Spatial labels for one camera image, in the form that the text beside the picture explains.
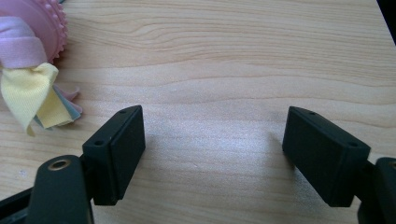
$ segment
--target light wood surface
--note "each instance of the light wood surface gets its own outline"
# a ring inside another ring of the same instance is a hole
[[[147,149],[96,223],[357,223],[282,153],[288,107],[318,112],[396,157],[396,48],[375,0],[66,0],[57,83],[81,119],[22,132],[0,101],[0,199],[80,155],[116,111],[144,108]]]

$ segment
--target metal ring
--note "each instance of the metal ring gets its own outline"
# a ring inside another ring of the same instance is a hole
[[[55,162],[51,163],[49,165],[49,170],[51,170],[51,171],[59,171],[59,170],[62,170],[63,168],[65,168],[65,167],[69,166],[70,163],[71,163],[70,160],[61,159],[61,160],[58,160],[58,161],[55,161]]]

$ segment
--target black rectangular block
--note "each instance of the black rectangular block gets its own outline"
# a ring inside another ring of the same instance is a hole
[[[291,106],[283,151],[329,206],[351,205],[370,147],[321,115]]]
[[[146,148],[142,106],[117,112],[82,147],[87,169],[95,171],[94,203],[116,204]]]

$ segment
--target screw hole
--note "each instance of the screw hole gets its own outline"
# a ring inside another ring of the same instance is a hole
[[[354,142],[348,142],[347,144],[350,145],[350,146],[352,146],[352,147],[357,147],[357,146],[358,146],[358,144],[356,144],[356,143],[354,143]]]
[[[51,171],[59,171],[59,170],[62,170],[63,168],[65,168],[65,167],[67,167],[68,165],[70,165],[70,160],[55,161],[49,166],[49,170],[51,170]]]
[[[102,144],[104,143],[104,141],[96,141],[96,142],[94,142],[94,144],[96,145],[96,146],[101,146]]]

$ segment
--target black plastic part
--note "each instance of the black plastic part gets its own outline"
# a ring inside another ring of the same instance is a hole
[[[377,0],[389,32],[396,44],[396,2],[395,0]]]
[[[37,171],[26,223],[93,223],[79,158],[61,156]]]
[[[289,108],[283,151],[329,206],[348,207],[370,148],[321,115]]]
[[[381,158],[375,168],[375,193],[382,213],[386,223],[396,223],[396,159]]]
[[[146,147],[142,106],[116,113],[82,147],[84,165],[96,175],[94,203],[115,205],[123,198]]]
[[[32,189],[26,189],[0,202],[0,223],[24,223]]]
[[[358,211],[360,224],[385,223],[384,216],[375,194],[375,171],[377,167],[369,161],[356,173],[356,196],[361,200]]]
[[[79,160],[81,162],[82,169],[84,171],[85,187],[86,187],[87,197],[88,197],[87,200],[90,201],[93,198],[93,196],[96,194],[96,191],[98,188],[98,181],[96,179],[97,175],[93,168],[87,167],[84,154],[82,154],[79,157]]]

